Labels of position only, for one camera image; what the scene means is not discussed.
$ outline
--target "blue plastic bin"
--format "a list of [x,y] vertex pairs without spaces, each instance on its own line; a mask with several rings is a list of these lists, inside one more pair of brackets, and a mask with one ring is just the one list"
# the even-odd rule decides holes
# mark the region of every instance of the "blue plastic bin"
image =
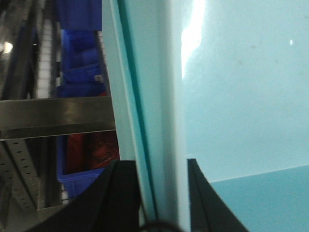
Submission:
[[98,50],[91,31],[62,31],[64,83],[101,82]]
[[[57,96],[64,97],[92,97],[105,91],[103,83],[96,84],[69,84],[58,86]],[[92,182],[102,173],[104,168],[79,173],[66,174],[66,152],[68,136],[57,136],[57,178],[63,183],[69,198],[75,198],[85,191]]]
[[66,174],[67,141],[67,135],[57,137],[57,178],[59,182],[63,183],[69,198],[75,198],[94,182],[104,168]]
[[103,92],[105,92],[103,83],[68,84],[56,88],[59,98],[95,97]]
[[102,30],[101,0],[56,0],[62,29]]

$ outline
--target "black cable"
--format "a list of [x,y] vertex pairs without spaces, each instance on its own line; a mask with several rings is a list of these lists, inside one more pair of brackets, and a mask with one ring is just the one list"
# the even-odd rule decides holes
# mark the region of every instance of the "black cable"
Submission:
[[154,221],[147,223],[140,227],[139,232],[147,231],[150,229],[167,229],[173,232],[184,232],[183,230],[179,229],[177,226],[166,222],[166,221]]

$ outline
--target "light blue panel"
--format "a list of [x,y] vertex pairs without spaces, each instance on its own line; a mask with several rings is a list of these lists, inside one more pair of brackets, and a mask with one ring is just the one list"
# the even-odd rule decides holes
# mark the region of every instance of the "light blue panel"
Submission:
[[116,1],[102,2],[102,32],[120,157],[122,160],[136,161],[145,215],[150,221],[156,220],[129,60]]
[[180,4],[134,0],[119,7],[157,215],[188,231]]
[[251,232],[309,231],[309,166],[212,183]]
[[309,164],[309,1],[182,3],[188,158],[211,182]]

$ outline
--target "shelving unit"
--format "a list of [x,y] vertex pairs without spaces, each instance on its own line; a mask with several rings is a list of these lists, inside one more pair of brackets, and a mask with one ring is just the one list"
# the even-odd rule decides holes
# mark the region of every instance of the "shelving unit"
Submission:
[[[56,135],[115,130],[111,97],[54,98],[61,55],[52,3],[0,1],[2,231],[23,231],[64,207],[56,179]],[[100,68],[107,74],[100,34],[94,32]],[[104,82],[110,95],[107,75]],[[33,216],[31,223],[12,225],[25,215]]]

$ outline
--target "red item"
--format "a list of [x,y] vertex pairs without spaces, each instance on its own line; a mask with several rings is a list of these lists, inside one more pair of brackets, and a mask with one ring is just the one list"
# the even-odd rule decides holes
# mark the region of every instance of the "red item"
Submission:
[[69,135],[68,174],[106,167],[114,159],[120,159],[116,131]]
[[68,136],[67,173],[77,173],[85,168],[85,134],[71,134]]
[[87,160],[90,169],[106,167],[112,160],[120,159],[116,131],[91,133],[87,140]]

